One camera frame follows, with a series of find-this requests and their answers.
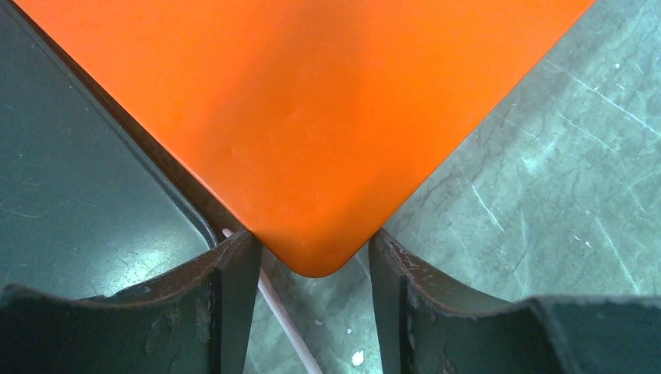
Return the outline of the orange box lid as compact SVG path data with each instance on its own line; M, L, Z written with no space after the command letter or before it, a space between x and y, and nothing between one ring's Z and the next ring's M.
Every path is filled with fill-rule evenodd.
M340 269L588 1L21 1L287 266Z

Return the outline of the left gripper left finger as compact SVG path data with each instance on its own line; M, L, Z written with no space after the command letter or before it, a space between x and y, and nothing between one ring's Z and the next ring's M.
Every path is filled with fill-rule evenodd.
M162 275L79 300L1 293L4 373L240 373L262 249L238 231Z

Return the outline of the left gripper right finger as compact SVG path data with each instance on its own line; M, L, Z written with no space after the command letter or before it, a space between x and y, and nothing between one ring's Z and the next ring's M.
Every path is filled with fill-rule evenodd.
M368 244L385 373L657 373L657 297L541 295L507 302L404 249Z

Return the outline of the pink handled metal tongs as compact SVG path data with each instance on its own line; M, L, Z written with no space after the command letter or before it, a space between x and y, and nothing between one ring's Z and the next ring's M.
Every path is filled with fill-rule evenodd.
M273 269L274 264L277 262L277 258L265 245L262 245L261 252L261 265L257 284L259 293L268 305L269 310L277 320L283 333L288 338L289 343L306 371L308 373L322 374L323 371L320 365L295 327L283 301L268 277L267 270Z

